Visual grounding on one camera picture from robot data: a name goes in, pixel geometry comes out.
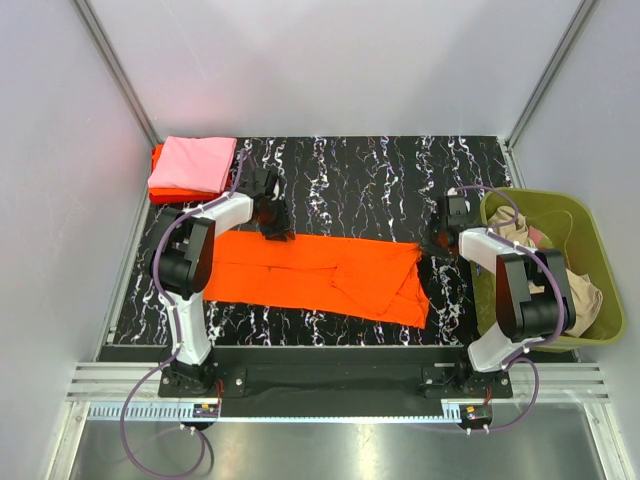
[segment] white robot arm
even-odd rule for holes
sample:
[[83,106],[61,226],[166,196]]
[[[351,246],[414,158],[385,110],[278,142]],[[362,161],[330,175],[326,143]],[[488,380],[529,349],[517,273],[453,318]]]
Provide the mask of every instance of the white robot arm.
[[[551,274],[551,281],[562,297],[564,311],[550,278],[540,271],[527,252],[505,241],[486,226],[474,222],[464,196],[450,194],[438,199],[429,225],[425,249],[436,256],[460,256],[475,262],[496,276],[496,323],[478,340],[468,345],[456,365],[457,387],[482,386],[503,370],[520,352],[528,350],[557,331],[570,329],[576,320],[569,281],[562,253],[555,249],[528,248]],[[543,287],[531,293],[530,284]]]
[[[173,305],[162,295],[160,301],[167,312],[176,308],[179,317],[176,323],[174,316],[168,315],[174,342],[172,353],[178,350],[176,339],[182,339],[170,366],[179,382],[206,390],[213,381],[213,362],[208,361],[212,346],[205,330],[203,291],[212,273],[215,239],[227,230],[252,220],[259,224],[267,240],[287,241],[295,237],[287,204],[278,198],[281,182],[273,167],[247,169],[235,192],[225,193],[225,198],[211,208],[197,207],[201,212],[176,227],[160,252],[158,279]],[[154,247],[145,259],[152,276],[161,237],[184,213],[170,207],[161,212],[152,239]]]

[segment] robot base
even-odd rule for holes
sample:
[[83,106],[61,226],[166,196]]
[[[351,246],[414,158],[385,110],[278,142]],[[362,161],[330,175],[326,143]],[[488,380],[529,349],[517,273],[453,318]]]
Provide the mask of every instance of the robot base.
[[165,398],[215,398],[217,385],[222,384],[221,395],[238,398],[244,395],[247,371],[243,367],[218,368],[213,350],[202,365],[186,365],[173,361],[162,370],[158,396]]
[[509,375],[505,372],[477,373],[461,382],[455,375],[454,367],[425,367],[422,369],[422,381],[421,390],[429,399],[484,400],[489,387],[491,398],[513,397]]

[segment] folded pink cloth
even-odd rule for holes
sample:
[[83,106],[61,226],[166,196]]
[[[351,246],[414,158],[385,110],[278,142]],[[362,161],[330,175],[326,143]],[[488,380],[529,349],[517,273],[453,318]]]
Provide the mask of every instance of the folded pink cloth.
[[168,137],[149,188],[224,191],[236,148],[235,138]]

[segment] orange cloth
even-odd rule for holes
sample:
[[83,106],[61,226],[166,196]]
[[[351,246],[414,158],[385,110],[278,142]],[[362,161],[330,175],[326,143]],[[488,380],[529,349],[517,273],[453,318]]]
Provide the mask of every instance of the orange cloth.
[[424,328],[429,302],[414,243],[229,231],[215,241],[205,300],[306,308]]

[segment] green plastic basket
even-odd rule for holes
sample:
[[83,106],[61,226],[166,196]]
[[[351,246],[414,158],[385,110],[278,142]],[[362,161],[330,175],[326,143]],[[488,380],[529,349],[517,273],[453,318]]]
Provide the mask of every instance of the green plastic basket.
[[[562,335],[541,350],[567,351],[617,341],[625,330],[625,314],[604,253],[600,235],[589,210],[568,195],[536,190],[501,188],[527,217],[527,224],[549,237],[562,251],[567,267],[577,275],[589,275],[602,291],[603,302],[595,322],[580,337]],[[488,193],[480,203],[480,220],[487,224],[498,207],[509,203]],[[495,323],[495,276],[472,265],[478,330],[484,334]]]

